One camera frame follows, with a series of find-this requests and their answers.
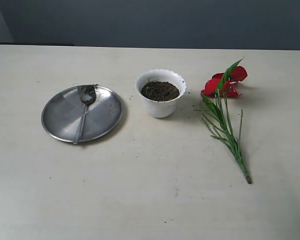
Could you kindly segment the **steel spork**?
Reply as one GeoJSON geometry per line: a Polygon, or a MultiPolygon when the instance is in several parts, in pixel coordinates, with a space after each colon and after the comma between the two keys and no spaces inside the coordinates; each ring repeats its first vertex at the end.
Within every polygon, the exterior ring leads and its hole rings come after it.
{"type": "Polygon", "coordinates": [[[96,92],[94,85],[86,85],[85,88],[80,93],[80,101],[83,104],[83,111],[80,117],[79,125],[76,131],[76,134],[73,139],[73,144],[77,145],[82,135],[84,119],[86,111],[90,104],[92,104],[96,100],[96,92]]]}

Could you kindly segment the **dark potting soil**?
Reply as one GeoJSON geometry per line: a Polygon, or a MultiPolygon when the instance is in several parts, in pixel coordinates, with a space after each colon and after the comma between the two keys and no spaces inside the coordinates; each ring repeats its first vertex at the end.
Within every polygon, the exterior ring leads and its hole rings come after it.
{"type": "Polygon", "coordinates": [[[167,102],[177,98],[180,95],[180,91],[167,81],[148,81],[141,89],[141,94],[152,101],[167,102]]]}

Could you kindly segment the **artificial red flower stem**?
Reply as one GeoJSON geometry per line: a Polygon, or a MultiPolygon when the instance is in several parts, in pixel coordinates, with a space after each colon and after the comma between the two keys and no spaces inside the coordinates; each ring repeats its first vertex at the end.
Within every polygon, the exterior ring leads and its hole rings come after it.
{"type": "Polygon", "coordinates": [[[241,59],[229,66],[225,72],[216,73],[208,80],[201,90],[201,100],[205,105],[199,108],[201,120],[210,131],[210,136],[223,143],[232,153],[235,162],[242,171],[246,182],[251,185],[253,179],[246,167],[241,147],[241,135],[243,125],[243,110],[240,111],[238,136],[235,136],[230,117],[228,99],[238,98],[235,84],[248,77],[241,59]]]}

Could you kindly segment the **round steel plate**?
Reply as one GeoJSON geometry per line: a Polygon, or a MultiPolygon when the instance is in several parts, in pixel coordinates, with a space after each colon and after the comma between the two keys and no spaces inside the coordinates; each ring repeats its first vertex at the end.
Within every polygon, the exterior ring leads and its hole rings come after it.
{"type": "MultiPolygon", "coordinates": [[[[77,132],[84,105],[80,93],[84,85],[73,86],[53,96],[41,113],[41,124],[53,138],[72,143],[77,132]]],[[[121,121],[124,104],[109,88],[95,85],[95,101],[85,112],[79,143],[98,139],[112,131],[121,121]]]]}

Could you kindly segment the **white ceramic flower pot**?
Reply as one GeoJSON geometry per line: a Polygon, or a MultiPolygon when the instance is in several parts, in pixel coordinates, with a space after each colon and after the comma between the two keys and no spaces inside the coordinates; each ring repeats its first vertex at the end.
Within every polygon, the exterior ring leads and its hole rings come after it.
{"type": "Polygon", "coordinates": [[[176,72],[167,69],[151,69],[141,74],[135,81],[135,89],[140,96],[141,102],[148,113],[153,118],[162,119],[170,116],[177,108],[177,103],[185,94],[187,84],[185,79],[176,72]],[[169,101],[154,101],[144,97],[141,94],[142,88],[147,82],[169,82],[176,86],[180,95],[169,101]]]}

